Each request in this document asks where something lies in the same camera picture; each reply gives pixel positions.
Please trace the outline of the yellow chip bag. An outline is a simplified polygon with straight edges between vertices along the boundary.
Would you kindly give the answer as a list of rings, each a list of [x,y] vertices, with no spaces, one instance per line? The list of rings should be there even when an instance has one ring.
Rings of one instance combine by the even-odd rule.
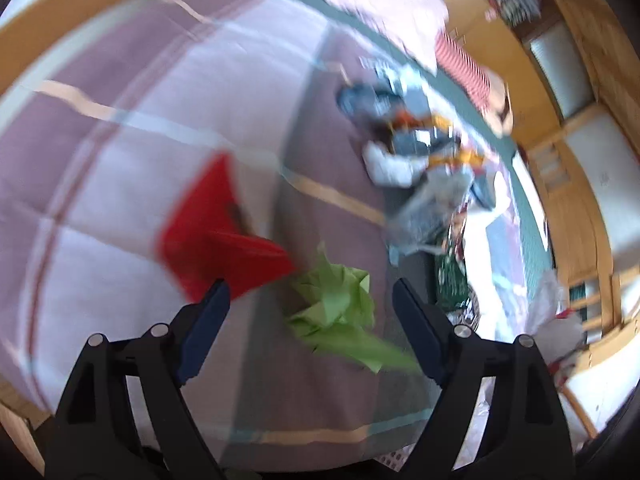
[[[401,156],[426,156],[431,167],[469,165],[481,170],[488,157],[464,146],[454,123],[439,114],[412,116],[402,110],[387,123],[392,153]]]

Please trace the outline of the white tissue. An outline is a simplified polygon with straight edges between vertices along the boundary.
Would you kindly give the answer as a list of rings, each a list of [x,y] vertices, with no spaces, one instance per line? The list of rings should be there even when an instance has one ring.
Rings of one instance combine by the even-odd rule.
[[[372,183],[383,188],[412,188],[430,163],[427,156],[392,154],[378,142],[368,142],[364,146],[362,160]]]

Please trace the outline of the striped plush doll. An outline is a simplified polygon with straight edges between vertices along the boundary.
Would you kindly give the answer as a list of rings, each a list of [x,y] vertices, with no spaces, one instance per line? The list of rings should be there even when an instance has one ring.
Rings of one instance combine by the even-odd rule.
[[[438,33],[435,56],[439,68],[461,87],[497,138],[510,136],[514,118],[508,85],[480,66],[446,30]]]

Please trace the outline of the green paper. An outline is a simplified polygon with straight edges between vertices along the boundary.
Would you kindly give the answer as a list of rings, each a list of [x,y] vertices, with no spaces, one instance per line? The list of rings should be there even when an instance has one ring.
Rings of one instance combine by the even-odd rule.
[[[370,372],[419,373],[416,357],[376,336],[370,273],[333,263],[319,245],[314,267],[294,282],[307,307],[286,319],[294,336],[314,352],[355,362]]]

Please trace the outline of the dark green snack wrapper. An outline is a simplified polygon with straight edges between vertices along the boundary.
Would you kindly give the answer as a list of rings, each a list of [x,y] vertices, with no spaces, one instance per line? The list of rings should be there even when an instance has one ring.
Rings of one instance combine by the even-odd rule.
[[[471,297],[471,286],[464,258],[466,211],[454,214],[440,237],[442,253],[435,256],[436,304],[445,312],[464,309]]]

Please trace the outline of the red wrapper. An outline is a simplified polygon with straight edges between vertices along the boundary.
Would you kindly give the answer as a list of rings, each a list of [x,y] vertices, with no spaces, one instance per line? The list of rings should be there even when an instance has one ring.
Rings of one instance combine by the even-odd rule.
[[[235,299],[295,270],[285,249],[247,229],[234,192],[233,168],[229,153],[212,158],[156,242],[160,261],[193,302],[218,280],[227,283]]]

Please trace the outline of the wooden bunk bed frame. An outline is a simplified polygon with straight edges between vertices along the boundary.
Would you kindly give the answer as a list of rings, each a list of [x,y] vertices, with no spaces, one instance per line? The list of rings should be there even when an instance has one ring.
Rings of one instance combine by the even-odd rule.
[[[17,111],[12,91],[46,58],[99,21],[142,1],[35,0],[3,21],[1,125]],[[358,16],[321,1],[380,35]],[[403,192],[405,199],[386,214],[383,229],[391,264],[427,256],[429,294],[442,232],[454,214],[465,210],[464,258],[480,317],[478,333],[511,341],[525,333],[529,303],[544,271],[553,270],[566,289],[587,278],[607,282],[622,264],[613,211],[603,205],[596,174],[615,166],[608,152],[625,143],[634,125],[624,122],[611,98],[594,95],[591,70],[565,66],[562,87],[555,86],[552,71],[535,65],[488,0],[442,1],[449,13],[444,30],[508,85],[514,118],[510,136],[497,138],[438,64],[436,74],[424,70],[382,35],[405,63],[374,61],[372,79],[344,76],[338,91],[374,84],[401,96],[404,104],[393,117],[376,122],[355,122],[341,112],[369,133],[368,142],[382,143],[391,153],[387,123],[402,110],[414,117],[439,114],[454,123],[464,146],[488,157],[481,170],[428,164],[412,188],[385,188]],[[575,93],[573,102],[564,102],[564,90]]]

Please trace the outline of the striped pink grey bedsheet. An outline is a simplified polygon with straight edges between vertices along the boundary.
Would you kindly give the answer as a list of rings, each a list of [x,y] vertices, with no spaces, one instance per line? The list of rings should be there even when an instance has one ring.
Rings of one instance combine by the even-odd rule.
[[[52,410],[93,333],[137,336],[188,300],[163,257],[178,209],[223,154],[250,230],[295,269],[319,248],[369,274],[378,336],[404,346],[398,278],[430,290],[426,255],[391,264],[369,133],[337,107],[344,76],[405,58],[321,0],[144,0],[46,58],[1,125],[1,373]],[[437,387],[314,351],[286,325],[290,278],[232,302],[183,394],[224,466],[328,469],[413,443]]]

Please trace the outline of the grey plastic bag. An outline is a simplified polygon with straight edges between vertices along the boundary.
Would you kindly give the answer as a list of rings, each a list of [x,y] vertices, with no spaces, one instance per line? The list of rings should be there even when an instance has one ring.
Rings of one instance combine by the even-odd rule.
[[[338,108],[355,122],[386,120],[404,104],[401,96],[374,84],[345,86],[337,92],[336,102]]]

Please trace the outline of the white plastic trash bag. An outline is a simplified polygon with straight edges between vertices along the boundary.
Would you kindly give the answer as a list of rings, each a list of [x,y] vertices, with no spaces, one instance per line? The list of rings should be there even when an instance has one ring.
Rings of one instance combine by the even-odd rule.
[[[553,270],[541,275],[524,332],[533,337],[552,376],[570,376],[586,335],[582,318],[568,306],[567,291]]]

